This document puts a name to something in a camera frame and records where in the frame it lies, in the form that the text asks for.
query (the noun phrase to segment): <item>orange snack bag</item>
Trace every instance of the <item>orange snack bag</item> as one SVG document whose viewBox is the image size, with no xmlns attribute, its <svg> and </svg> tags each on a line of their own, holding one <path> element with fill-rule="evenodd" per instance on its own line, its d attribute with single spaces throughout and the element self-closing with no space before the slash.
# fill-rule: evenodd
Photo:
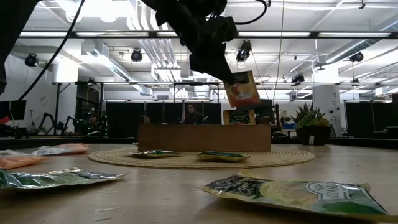
<svg viewBox="0 0 398 224">
<path fill-rule="evenodd" d="M 72 148 L 75 148 L 76 150 L 84 150 L 84 151 L 88 151 L 89 150 L 88 149 L 88 145 L 83 144 L 83 143 L 61 144 L 61 145 L 54 146 L 54 147 L 66 147 L 66 148 L 72 147 Z"/>
<path fill-rule="evenodd" d="M 256 82 L 252 71 L 236 72 L 232 74 L 235 83 L 230 85 L 224 82 L 225 92 L 229 105 L 234 108 L 241 105 L 253 105 L 260 103 Z"/>
<path fill-rule="evenodd" d="M 46 159 L 48 159 L 48 157 L 33 156 L 23 152 L 5 150 L 0 154 L 0 169 L 15 169 L 29 166 Z"/>
</svg>

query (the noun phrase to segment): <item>green packaging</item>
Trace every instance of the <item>green packaging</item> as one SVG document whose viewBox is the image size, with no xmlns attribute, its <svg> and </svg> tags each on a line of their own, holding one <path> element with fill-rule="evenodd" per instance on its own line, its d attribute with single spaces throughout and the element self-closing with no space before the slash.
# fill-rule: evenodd
<svg viewBox="0 0 398 224">
<path fill-rule="evenodd" d="M 199 189 L 216 197 L 236 199 L 268 207 L 398 223 L 369 193 L 368 184 L 320 181 L 274 181 L 241 171 Z"/>
<path fill-rule="evenodd" d="M 134 157 L 141 157 L 141 158 L 161 158 L 161 157 L 179 156 L 180 154 L 178 152 L 173 152 L 173 151 L 151 150 L 145 152 L 135 152 L 131 155 Z"/>
<path fill-rule="evenodd" d="M 0 170 L 0 189 L 46 189 L 66 185 L 94 184 L 110 180 L 119 180 L 124 176 L 125 174 L 105 174 L 101 172 L 85 171 L 76 167 L 44 174 Z"/>
<path fill-rule="evenodd" d="M 250 158 L 250 155 L 240 154 L 235 152 L 217 152 L 217 151 L 206 151 L 197 154 L 197 158 L 204 161 L 242 161 L 247 158 Z"/>
</svg>

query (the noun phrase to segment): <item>black cable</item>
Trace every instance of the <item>black cable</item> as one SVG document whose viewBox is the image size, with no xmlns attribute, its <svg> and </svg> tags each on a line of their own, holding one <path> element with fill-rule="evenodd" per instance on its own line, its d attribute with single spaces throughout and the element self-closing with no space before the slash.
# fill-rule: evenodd
<svg viewBox="0 0 398 224">
<path fill-rule="evenodd" d="M 267 12 L 267 3 L 264 0 L 256 0 L 257 2 L 261 2 L 264 5 L 264 11 L 260 14 L 260 16 L 257 16 L 255 19 L 252 19 L 250 21 L 247 22 L 235 22 L 236 25 L 247 25 L 250 24 L 252 22 L 256 22 L 257 20 L 259 20 L 266 12 Z"/>
<path fill-rule="evenodd" d="M 30 85 L 30 87 L 25 91 L 24 94 L 22 94 L 22 96 L 18 99 L 18 100 L 23 100 L 28 94 L 29 92 L 33 89 L 33 87 L 36 86 L 37 82 L 40 80 L 40 78 L 42 78 L 43 74 L 45 73 L 45 71 L 49 68 L 49 66 L 52 64 L 52 62 L 55 60 L 55 58 L 57 57 L 57 55 L 60 53 L 60 51 L 62 50 L 62 47 L 65 45 L 65 43 L 67 42 L 70 34 L 72 33 L 72 30 L 76 24 L 76 21 L 80 15 L 80 10 L 81 7 L 83 7 L 84 3 L 86 0 L 81 0 L 80 2 L 80 6 L 77 9 L 75 18 L 73 19 L 72 24 L 69 27 L 69 30 L 67 32 L 67 35 L 65 36 L 65 38 L 63 39 L 61 45 L 58 47 L 58 49 L 55 51 L 54 55 L 52 56 L 52 58 L 47 62 L 47 64 L 45 65 L 45 67 L 43 68 L 43 70 L 40 72 L 40 74 L 37 76 L 37 78 L 33 81 L 33 83 Z"/>
</svg>

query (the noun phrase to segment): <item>white column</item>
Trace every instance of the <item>white column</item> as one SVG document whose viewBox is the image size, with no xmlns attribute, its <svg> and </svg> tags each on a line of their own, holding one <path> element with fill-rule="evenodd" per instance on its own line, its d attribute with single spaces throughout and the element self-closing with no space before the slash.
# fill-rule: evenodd
<svg viewBox="0 0 398 224">
<path fill-rule="evenodd" d="M 316 83 L 338 83 L 338 67 L 327 65 L 322 71 L 314 72 L 313 79 Z M 313 104 L 325 113 L 325 118 L 333 125 L 336 136 L 341 133 L 340 91 L 338 86 L 315 86 L 313 88 Z"/>
<path fill-rule="evenodd" d="M 79 67 L 76 62 L 63 58 L 62 61 L 53 66 L 54 81 L 55 82 L 75 82 L 78 79 Z M 58 122 L 66 122 L 68 116 L 72 118 L 76 114 L 76 95 L 77 86 L 70 85 L 60 94 L 58 107 Z M 68 130 L 74 132 L 75 127 L 72 122 L 68 123 Z"/>
</svg>

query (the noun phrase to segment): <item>table surface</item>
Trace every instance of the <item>table surface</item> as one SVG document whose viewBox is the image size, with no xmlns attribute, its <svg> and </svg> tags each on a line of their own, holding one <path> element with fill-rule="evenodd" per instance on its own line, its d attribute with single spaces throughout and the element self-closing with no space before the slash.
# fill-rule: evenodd
<svg viewBox="0 0 398 224">
<path fill-rule="evenodd" d="M 90 149 L 92 152 L 126 146 L 132 145 L 91 144 Z M 305 150 L 314 153 L 315 159 L 292 166 L 250 169 L 253 174 L 270 179 L 368 182 L 374 198 L 388 212 L 398 214 L 398 151 L 286 144 L 272 145 L 272 148 Z M 362 223 L 223 200 L 194 188 L 194 185 L 229 177 L 238 170 L 114 166 L 90 161 L 86 154 L 55 156 L 15 170 L 48 172 L 69 167 L 130 173 L 117 182 L 34 192 L 0 192 L 1 223 Z"/>
</svg>

